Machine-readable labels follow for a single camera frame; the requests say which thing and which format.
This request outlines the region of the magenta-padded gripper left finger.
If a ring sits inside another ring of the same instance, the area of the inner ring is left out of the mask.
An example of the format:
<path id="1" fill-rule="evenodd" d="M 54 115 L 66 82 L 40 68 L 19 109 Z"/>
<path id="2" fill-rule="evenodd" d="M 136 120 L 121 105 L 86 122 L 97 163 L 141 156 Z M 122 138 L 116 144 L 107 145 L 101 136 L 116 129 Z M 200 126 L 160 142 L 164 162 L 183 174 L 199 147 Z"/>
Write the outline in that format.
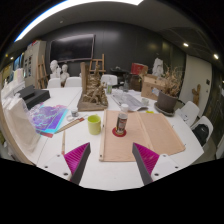
<path id="1" fill-rule="evenodd" d="M 90 143 L 85 143 L 68 153 L 55 155 L 42 169 L 78 185 L 90 152 Z"/>

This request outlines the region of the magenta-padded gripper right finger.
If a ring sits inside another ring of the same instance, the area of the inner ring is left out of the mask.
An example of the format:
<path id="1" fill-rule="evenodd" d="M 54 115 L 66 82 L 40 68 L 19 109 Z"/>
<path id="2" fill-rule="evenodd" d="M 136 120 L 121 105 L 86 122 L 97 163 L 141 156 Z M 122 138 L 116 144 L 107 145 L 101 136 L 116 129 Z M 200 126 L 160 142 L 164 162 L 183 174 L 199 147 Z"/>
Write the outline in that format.
<path id="1" fill-rule="evenodd" d="M 180 166 L 167 154 L 158 155 L 140 144 L 133 144 L 132 153 L 144 185 L 180 170 Z"/>

